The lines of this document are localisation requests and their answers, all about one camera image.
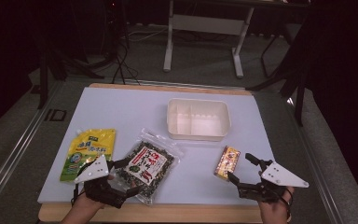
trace plastic tray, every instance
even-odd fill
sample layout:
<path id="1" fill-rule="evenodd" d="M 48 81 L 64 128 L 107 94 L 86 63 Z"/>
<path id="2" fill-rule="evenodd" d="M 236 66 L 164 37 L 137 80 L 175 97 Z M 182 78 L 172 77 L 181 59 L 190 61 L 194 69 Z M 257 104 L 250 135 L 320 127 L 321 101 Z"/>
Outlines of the plastic tray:
<path id="1" fill-rule="evenodd" d="M 226 103 L 192 99 L 171 99 L 167 123 L 172 139 L 221 141 L 231 127 Z"/>

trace human arm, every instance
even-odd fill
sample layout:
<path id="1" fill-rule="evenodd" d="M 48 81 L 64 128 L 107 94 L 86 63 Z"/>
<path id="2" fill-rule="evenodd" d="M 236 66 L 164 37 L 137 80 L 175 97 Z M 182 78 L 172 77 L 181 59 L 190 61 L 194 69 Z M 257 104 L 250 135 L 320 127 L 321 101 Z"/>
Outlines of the human arm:
<path id="1" fill-rule="evenodd" d="M 289 203 L 293 200 L 294 192 L 293 187 L 287 187 L 282 198 Z M 281 200 L 276 203 L 258 202 L 258 206 L 260 207 L 261 219 L 264 224 L 286 224 L 290 220 L 290 218 L 288 220 L 287 216 L 287 205 Z"/>
<path id="2" fill-rule="evenodd" d="M 85 224 L 88 223 L 98 212 L 104 208 L 104 203 L 95 202 L 86 196 L 86 193 L 81 193 L 71 210 L 61 221 L 61 224 Z"/>

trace gray carpet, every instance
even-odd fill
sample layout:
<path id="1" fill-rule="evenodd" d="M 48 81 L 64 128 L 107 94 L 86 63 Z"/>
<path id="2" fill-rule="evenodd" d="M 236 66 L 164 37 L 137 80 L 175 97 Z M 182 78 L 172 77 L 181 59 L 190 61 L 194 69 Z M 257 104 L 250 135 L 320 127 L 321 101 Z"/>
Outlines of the gray carpet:
<path id="1" fill-rule="evenodd" d="M 162 27 L 131 27 L 131 30 L 147 29 L 159 30 Z M 203 35 L 204 39 L 222 38 L 222 36 Z M 252 86 L 265 80 L 258 61 L 262 49 L 268 40 L 262 36 L 248 36 L 244 42 L 241 58 L 245 77 L 235 77 L 230 49 L 237 44 L 237 38 L 229 36 L 221 41 L 191 41 L 194 36 L 189 34 L 175 34 L 172 71 L 162 71 L 166 37 L 154 35 L 145 38 L 145 35 L 131 35 L 130 49 L 125 63 L 129 70 L 123 67 L 123 76 L 131 82 L 132 77 L 139 80 L 158 81 L 167 83 L 182 83 L 207 86 L 244 87 Z M 283 39 L 278 39 L 266 56 L 268 70 L 279 63 L 288 46 Z M 120 57 L 124 58 L 125 50 L 120 48 Z M 61 144 L 63 135 L 75 112 L 77 100 L 84 87 L 92 82 L 111 82 L 117 71 L 117 64 L 97 69 L 97 73 L 105 79 L 90 79 L 73 72 L 65 82 L 50 81 L 50 102 L 43 110 L 37 110 L 38 96 L 25 94 L 7 114 L 0 119 L 0 167 L 10 153 L 16 149 L 21 135 L 27 132 L 27 125 L 34 118 L 43 121 L 34 130 L 32 139 L 26 141 L 23 154 L 18 164 L 13 167 L 11 176 L 2 192 L 0 192 L 0 223 L 35 223 L 40 204 L 37 203 L 38 193 L 43 187 L 49 168 Z M 38 71 L 30 76 L 35 83 Z M 118 74 L 116 83 L 122 80 Z M 330 213 L 325 212 L 324 200 L 321 193 L 328 193 L 337 207 L 336 217 L 340 220 L 333 223 L 358 223 L 358 188 L 354 182 L 339 147 L 328 129 L 324 118 L 313 102 L 311 92 L 306 92 L 303 122 L 304 128 L 295 128 L 287 125 L 294 122 L 291 117 L 283 116 L 292 113 L 291 108 L 285 106 L 277 93 L 282 83 L 268 87 L 255 94 L 260 113 L 266 124 L 268 139 L 276 160 L 289 170 L 310 182 L 309 189 L 298 189 L 293 206 L 292 223 L 330 223 Z M 49 110 L 67 111 L 64 121 L 45 120 Z M 288 136 L 301 135 L 308 141 L 311 153 L 315 156 L 317 165 L 323 175 L 323 181 L 328 186 L 318 189 L 310 172 L 312 163 L 309 163 L 303 142 Z"/>

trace yellow snack package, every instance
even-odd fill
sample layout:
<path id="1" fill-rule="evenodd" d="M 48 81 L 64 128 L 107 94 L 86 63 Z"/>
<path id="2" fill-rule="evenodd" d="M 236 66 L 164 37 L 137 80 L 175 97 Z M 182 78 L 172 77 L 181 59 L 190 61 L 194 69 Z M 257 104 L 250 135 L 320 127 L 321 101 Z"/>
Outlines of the yellow snack package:
<path id="1" fill-rule="evenodd" d="M 103 154 L 108 161 L 111 160 L 115 138 L 115 129 L 89 129 L 72 140 L 60 181 L 74 181 L 86 163 L 95 161 Z"/>

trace white table leg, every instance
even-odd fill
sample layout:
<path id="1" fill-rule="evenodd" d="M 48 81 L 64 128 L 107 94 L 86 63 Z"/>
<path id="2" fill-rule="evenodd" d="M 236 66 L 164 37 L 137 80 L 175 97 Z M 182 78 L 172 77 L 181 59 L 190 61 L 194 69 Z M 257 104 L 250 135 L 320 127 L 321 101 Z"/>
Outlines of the white table leg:
<path id="1" fill-rule="evenodd" d="M 238 42 L 238 45 L 236 48 L 232 49 L 232 57 L 234 60 L 234 66 L 235 66 L 235 73 L 237 74 L 238 78 L 243 77 L 243 71 L 242 71 L 242 65 L 241 65 L 241 58 L 240 58 L 240 51 L 242 48 L 243 40 L 246 37 L 246 33 L 249 28 L 249 24 L 251 23 L 251 18 L 254 12 L 254 8 L 251 7 L 248 11 L 248 16 L 246 17 L 246 21 L 243 22 L 241 34 L 240 34 L 240 41 Z"/>
<path id="2" fill-rule="evenodd" d="M 168 18 L 168 42 L 167 48 L 165 50 L 165 60 L 164 60 L 164 72 L 171 71 L 171 62 L 172 62 L 172 19 L 173 19 L 173 0 L 170 1 L 170 17 Z"/>

